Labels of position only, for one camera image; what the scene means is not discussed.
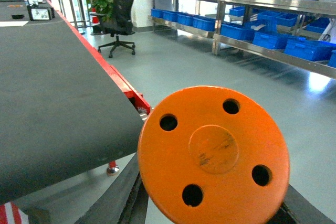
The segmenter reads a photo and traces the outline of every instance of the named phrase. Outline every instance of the office chair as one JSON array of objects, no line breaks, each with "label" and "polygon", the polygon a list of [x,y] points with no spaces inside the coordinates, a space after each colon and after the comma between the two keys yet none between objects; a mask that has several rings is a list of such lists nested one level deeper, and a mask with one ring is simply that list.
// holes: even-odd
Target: office chair
[{"label": "office chair", "polygon": [[129,41],[120,41],[119,35],[132,35],[135,32],[132,31],[133,24],[131,20],[131,9],[134,0],[114,0],[113,5],[113,16],[112,20],[104,22],[102,18],[105,14],[91,13],[92,16],[97,16],[99,18],[101,30],[104,34],[110,34],[111,37],[116,35],[116,41],[99,46],[98,52],[101,52],[102,47],[113,46],[109,58],[113,57],[113,51],[119,47],[126,47],[132,50],[132,54],[135,55],[135,43]]}]

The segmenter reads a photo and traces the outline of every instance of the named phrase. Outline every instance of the black conveyor belt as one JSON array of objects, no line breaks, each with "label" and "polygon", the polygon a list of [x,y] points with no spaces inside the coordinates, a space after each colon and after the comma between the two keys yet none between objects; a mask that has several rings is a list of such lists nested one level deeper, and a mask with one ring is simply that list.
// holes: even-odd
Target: black conveyor belt
[{"label": "black conveyor belt", "polygon": [[136,109],[56,16],[0,27],[0,204],[137,150]]}]

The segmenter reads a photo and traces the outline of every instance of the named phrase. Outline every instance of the gray floor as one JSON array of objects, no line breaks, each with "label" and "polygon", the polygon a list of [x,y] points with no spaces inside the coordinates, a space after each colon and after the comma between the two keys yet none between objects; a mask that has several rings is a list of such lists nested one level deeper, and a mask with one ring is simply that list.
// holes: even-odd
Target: gray floor
[{"label": "gray floor", "polygon": [[[95,46],[108,35],[85,35]],[[117,48],[108,63],[155,106],[167,95],[196,85],[235,89],[258,102],[278,123],[291,161],[290,183],[314,206],[336,221],[336,81],[250,54],[211,53],[212,41],[166,30],[122,37],[135,41],[136,55]],[[130,156],[118,161],[123,168]],[[114,178],[105,167],[61,182],[16,201],[21,207],[50,211],[54,224],[73,223],[108,188]],[[147,223],[171,223],[149,203]]]}]

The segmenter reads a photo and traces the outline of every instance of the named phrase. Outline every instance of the orange disc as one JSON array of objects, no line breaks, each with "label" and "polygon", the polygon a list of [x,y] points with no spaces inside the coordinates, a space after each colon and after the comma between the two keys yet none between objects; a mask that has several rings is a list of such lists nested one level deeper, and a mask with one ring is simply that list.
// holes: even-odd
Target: orange disc
[{"label": "orange disc", "polygon": [[187,88],[164,99],[144,124],[138,156],[149,196],[174,223],[265,223],[289,183],[278,126],[226,88]]}]

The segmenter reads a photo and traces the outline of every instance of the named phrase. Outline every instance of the hole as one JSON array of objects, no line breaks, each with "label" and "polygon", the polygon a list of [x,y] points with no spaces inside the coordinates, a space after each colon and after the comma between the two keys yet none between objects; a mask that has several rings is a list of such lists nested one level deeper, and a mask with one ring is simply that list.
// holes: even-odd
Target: hole
[{"label": "hole", "polygon": [[160,120],[160,127],[164,131],[172,131],[177,127],[177,119],[173,115],[165,115]]},{"label": "hole", "polygon": [[198,185],[188,185],[182,192],[182,199],[187,206],[197,207],[203,200],[202,189]]},{"label": "hole", "polygon": [[252,170],[252,178],[259,186],[266,186],[271,180],[271,171],[265,165],[257,165]]},{"label": "hole", "polygon": [[239,112],[239,103],[234,99],[228,99],[223,103],[223,109],[231,115]]}]

